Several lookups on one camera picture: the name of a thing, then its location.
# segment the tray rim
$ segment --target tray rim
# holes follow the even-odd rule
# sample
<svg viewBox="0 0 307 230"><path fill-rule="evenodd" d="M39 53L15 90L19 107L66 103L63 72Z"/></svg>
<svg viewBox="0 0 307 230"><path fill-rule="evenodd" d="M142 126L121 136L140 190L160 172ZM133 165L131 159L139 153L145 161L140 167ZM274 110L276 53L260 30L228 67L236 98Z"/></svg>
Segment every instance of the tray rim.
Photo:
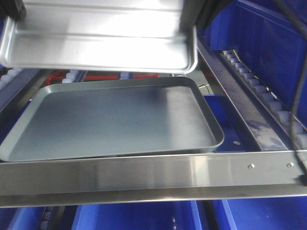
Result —
<svg viewBox="0 0 307 230"><path fill-rule="evenodd" d="M9 54L11 51L12 37L14 31L16 30L17 22L8 17L5 21L3 32L0 41L0 63L7 68L36 68L36 69L86 69L86 70L99 70L99 71L127 71L127 72L164 72L164 73L183 73L188 74L192 72L198 63L197 55L197 32L196 26L188 32L187 36L187 49L191 50L188 52L188 65L182 69L159 69L159 68L127 68L127 67L99 67L99 66L89 66L89 65L52 65L52 64L17 64L14 65L9 61Z"/></svg>
<svg viewBox="0 0 307 230"><path fill-rule="evenodd" d="M206 100L199 91L196 83L188 77L165 77L165 78L154 78L154 79L132 79L132 80L108 80L98 82L75 82L66 84L54 84L41 88L34 96L29 106L25 109L23 114L17 120L15 125L12 127L4 141L0 144L0 161L3 162L21 162L21 161L51 161L51 160L72 160L72 159L94 159L94 158L109 158L110 155L106 156L84 156L84 157L63 157L63 158L51 158L51 159L35 159L35 160L14 160L10 161L9 156L20 139L23 132L26 130L28 124L31 122L37 109L40 107L43 100L53 93L58 92L75 92L75 91L90 91L99 89L112 89L112 88L129 88L129 87L146 87L146 86L186 86L189 87L197 101L197 104L208 124L208 127L215 139L216 144L211 146L205 146L200 148L190 149L166 149L159 151L145 151L145 152L133 152L119 154L115 157L131 157L131 156L156 156L156 155L177 155L177 154L200 154L208 153L220 146L224 141L224 132L217 122L213 112L211 111Z"/></svg>

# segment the metal frame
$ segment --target metal frame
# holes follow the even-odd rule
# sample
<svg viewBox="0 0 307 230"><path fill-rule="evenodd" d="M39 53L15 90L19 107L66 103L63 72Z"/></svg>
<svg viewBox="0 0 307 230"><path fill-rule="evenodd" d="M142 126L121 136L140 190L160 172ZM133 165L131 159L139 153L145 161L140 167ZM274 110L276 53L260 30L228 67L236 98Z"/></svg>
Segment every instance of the metal frame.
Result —
<svg viewBox="0 0 307 230"><path fill-rule="evenodd" d="M273 151L286 149L278 133L219 54L199 51L256 151L1 163L0 206L307 195L293 152Z"/></svg>
<svg viewBox="0 0 307 230"><path fill-rule="evenodd" d="M0 16L12 17L14 20L24 19L26 10L23 0L0 0Z"/></svg>

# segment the blue crate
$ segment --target blue crate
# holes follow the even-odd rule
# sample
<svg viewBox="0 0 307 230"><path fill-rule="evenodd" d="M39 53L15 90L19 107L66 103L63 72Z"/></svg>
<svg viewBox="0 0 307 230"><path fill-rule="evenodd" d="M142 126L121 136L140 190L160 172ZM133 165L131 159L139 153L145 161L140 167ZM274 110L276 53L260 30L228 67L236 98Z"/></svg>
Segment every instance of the blue crate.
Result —
<svg viewBox="0 0 307 230"><path fill-rule="evenodd" d="M72 230L206 230L195 201L78 206Z"/></svg>
<svg viewBox="0 0 307 230"><path fill-rule="evenodd" d="M71 230L78 206L65 206L64 213L57 230Z"/></svg>
<svg viewBox="0 0 307 230"><path fill-rule="evenodd" d="M307 229L307 197L213 201L220 230Z"/></svg>
<svg viewBox="0 0 307 230"><path fill-rule="evenodd" d="M0 230L36 230L44 207L0 208Z"/></svg>
<svg viewBox="0 0 307 230"><path fill-rule="evenodd" d="M244 152L248 148L248 142L242 142L239 137L245 135L245 132L242 129L235 130L235 125L232 124L228 116L232 116L229 110L224 110L219 100L222 100L222 96L216 95L205 95L209 107L211 108L217 122L220 124L223 132L224 132L224 141L223 143L216 149L216 152Z"/></svg>
<svg viewBox="0 0 307 230"><path fill-rule="evenodd" d="M302 20L307 18L305 0L288 0ZM227 6L200 40L213 50L237 49L242 61L274 94L291 108L307 42L272 2L236 0ZM307 126L307 83L298 118Z"/></svg>
<svg viewBox="0 0 307 230"><path fill-rule="evenodd" d="M0 230L8 229L16 210L16 208L0 208Z"/></svg>

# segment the black cable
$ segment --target black cable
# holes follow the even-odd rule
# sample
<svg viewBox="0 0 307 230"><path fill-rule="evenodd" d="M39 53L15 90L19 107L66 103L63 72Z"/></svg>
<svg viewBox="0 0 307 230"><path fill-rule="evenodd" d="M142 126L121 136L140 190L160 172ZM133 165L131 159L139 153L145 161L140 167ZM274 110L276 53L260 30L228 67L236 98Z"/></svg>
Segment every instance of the black cable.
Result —
<svg viewBox="0 0 307 230"><path fill-rule="evenodd" d="M295 29L302 35L302 37L307 42L306 24L304 24L304 22L302 22L301 19L296 16L292 7L287 5L283 0L272 0L272 1L281 10L281 12L283 14L285 14L287 19L293 24ZM293 104L292 104L292 107L291 107L291 119L290 119L290 139L291 139L291 143L292 143L292 148L294 150L295 158L298 161L298 164L300 165L301 169L303 170L305 177L307 175L307 169L298 156L298 152L297 152L298 149L297 149L297 146L295 144L294 123L295 123L295 117L296 117L298 107L299 107L299 103L300 103L301 94L302 94L302 91L303 91L303 86L304 86L304 83L306 81L306 77L307 77L307 48L305 49L304 63L302 65L298 81L296 82L295 94L294 94L294 98L293 98Z"/></svg>

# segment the tray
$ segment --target tray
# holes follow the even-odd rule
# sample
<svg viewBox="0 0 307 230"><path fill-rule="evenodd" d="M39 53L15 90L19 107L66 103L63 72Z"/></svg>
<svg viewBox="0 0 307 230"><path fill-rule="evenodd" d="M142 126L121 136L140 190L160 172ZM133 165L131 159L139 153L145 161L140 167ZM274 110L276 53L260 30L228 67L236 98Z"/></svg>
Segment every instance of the tray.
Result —
<svg viewBox="0 0 307 230"><path fill-rule="evenodd" d="M0 146L3 161L211 152L224 134L186 77L42 88Z"/></svg>
<svg viewBox="0 0 307 230"><path fill-rule="evenodd" d="M6 67L186 73L197 63L196 33L179 30L183 0L24 0L8 18Z"/></svg>

